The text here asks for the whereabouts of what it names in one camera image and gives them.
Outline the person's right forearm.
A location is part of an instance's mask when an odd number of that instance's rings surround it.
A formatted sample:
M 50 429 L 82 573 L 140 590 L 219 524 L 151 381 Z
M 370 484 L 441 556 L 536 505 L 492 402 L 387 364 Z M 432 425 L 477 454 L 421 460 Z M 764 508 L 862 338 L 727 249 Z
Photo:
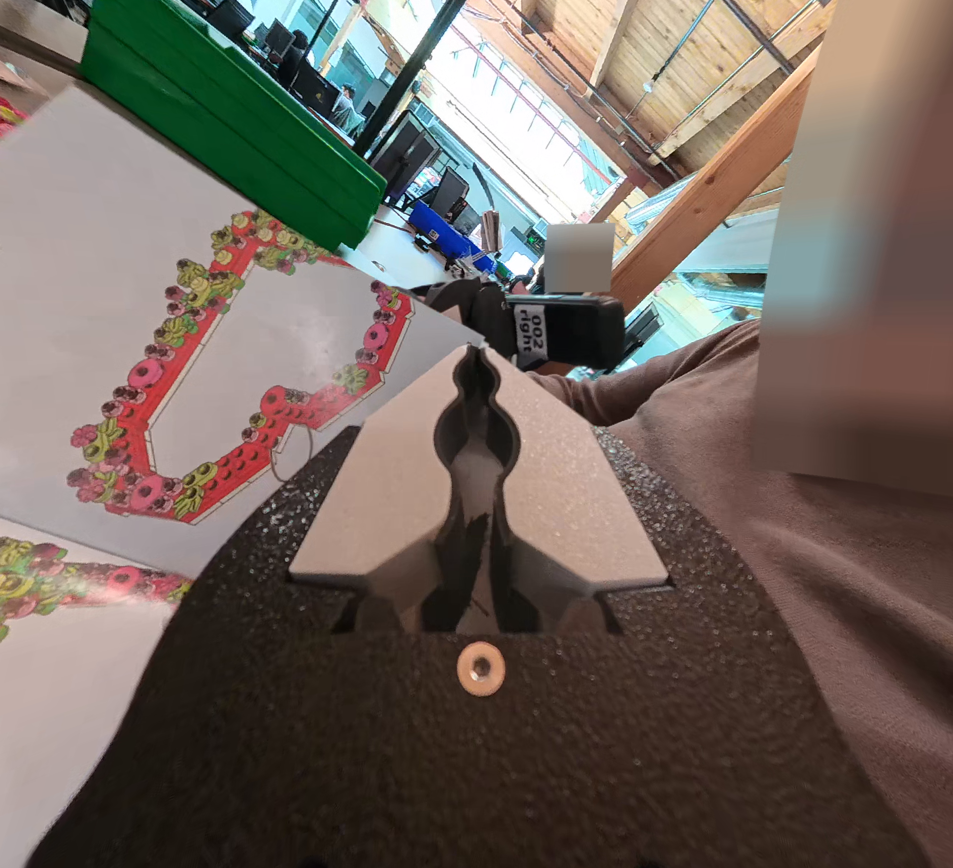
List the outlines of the person's right forearm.
M 620 373 L 582 381 L 556 375 L 529 377 L 590 424 L 610 428 L 635 417 L 650 398 L 737 364 L 756 363 L 759 320 L 725 328 L 671 353 L 651 358 Z

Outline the person's brown shirt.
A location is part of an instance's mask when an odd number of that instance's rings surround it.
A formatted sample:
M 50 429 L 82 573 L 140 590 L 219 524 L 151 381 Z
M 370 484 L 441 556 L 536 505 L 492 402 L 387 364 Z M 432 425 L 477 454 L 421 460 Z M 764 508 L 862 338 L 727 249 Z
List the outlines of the person's brown shirt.
M 745 559 L 867 775 L 951 866 L 951 497 L 760 469 L 744 403 L 615 388 L 593 422 Z

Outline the black computer monitor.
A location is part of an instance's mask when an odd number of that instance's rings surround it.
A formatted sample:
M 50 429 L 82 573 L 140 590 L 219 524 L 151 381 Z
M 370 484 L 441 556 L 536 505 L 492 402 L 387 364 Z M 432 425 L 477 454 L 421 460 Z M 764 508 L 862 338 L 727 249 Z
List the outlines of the black computer monitor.
M 420 172 L 441 152 L 427 124 L 409 109 L 401 112 L 369 159 L 370 166 L 385 181 L 381 204 L 392 206 L 400 201 Z
M 453 221 L 452 217 L 459 213 L 459 204 L 466 204 L 469 188 L 469 183 L 452 167 L 447 166 L 440 176 L 439 183 L 433 190 L 424 194 L 423 201 L 440 218 Z

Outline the lego instruction booklet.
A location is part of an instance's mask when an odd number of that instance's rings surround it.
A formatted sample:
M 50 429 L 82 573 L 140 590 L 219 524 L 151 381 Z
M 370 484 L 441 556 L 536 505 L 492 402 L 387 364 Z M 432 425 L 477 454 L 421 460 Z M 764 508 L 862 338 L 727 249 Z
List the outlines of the lego instruction booklet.
M 78 87 L 1 159 L 1 859 L 23 866 L 226 540 L 479 338 Z

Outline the blue storage bin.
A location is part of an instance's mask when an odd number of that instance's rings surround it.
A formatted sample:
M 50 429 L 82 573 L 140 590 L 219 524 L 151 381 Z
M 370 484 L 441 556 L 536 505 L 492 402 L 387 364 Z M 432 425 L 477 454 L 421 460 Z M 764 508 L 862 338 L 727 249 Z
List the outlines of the blue storage bin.
M 450 262 L 477 256 L 486 265 L 485 254 L 469 235 L 457 231 L 444 218 L 422 202 L 416 203 L 408 219 L 410 225 L 426 237 L 445 260 Z

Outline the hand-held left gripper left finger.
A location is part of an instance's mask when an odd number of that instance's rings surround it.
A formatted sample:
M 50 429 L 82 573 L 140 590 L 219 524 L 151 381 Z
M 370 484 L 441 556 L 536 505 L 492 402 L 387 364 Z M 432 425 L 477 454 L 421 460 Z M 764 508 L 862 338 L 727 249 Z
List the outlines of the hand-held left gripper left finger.
M 467 347 L 364 421 L 289 568 L 454 632 L 467 611 L 466 521 L 454 464 L 467 445 Z

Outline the empty green plastic bin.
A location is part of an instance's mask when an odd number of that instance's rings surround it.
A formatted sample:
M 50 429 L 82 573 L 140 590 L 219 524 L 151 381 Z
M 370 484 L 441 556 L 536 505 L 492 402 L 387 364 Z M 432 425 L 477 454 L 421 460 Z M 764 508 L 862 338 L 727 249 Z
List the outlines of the empty green plastic bin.
M 384 179 L 179 0 L 92 0 L 85 80 L 317 245 L 357 248 Z

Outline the black stand pole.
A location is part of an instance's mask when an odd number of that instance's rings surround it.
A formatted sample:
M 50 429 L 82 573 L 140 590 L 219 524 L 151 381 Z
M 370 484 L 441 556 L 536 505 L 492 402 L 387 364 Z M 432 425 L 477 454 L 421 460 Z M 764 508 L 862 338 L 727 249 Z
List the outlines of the black stand pole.
M 405 98 L 413 81 L 422 71 L 426 61 L 431 58 L 435 47 L 453 24 L 467 1 L 446 0 L 441 6 L 417 48 L 404 63 L 399 75 L 396 76 L 395 81 L 380 100 L 374 114 L 364 124 L 352 147 L 355 155 L 361 158 L 367 156 L 374 142 L 379 138 L 389 119 L 397 110 L 400 101 Z

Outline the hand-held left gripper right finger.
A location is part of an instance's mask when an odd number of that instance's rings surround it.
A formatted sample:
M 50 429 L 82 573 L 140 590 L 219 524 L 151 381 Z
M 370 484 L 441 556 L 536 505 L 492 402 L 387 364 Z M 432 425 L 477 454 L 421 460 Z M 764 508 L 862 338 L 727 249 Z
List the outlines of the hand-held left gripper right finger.
M 494 483 L 488 583 L 503 633 L 555 633 L 668 570 L 594 428 L 493 350 L 476 354 Z

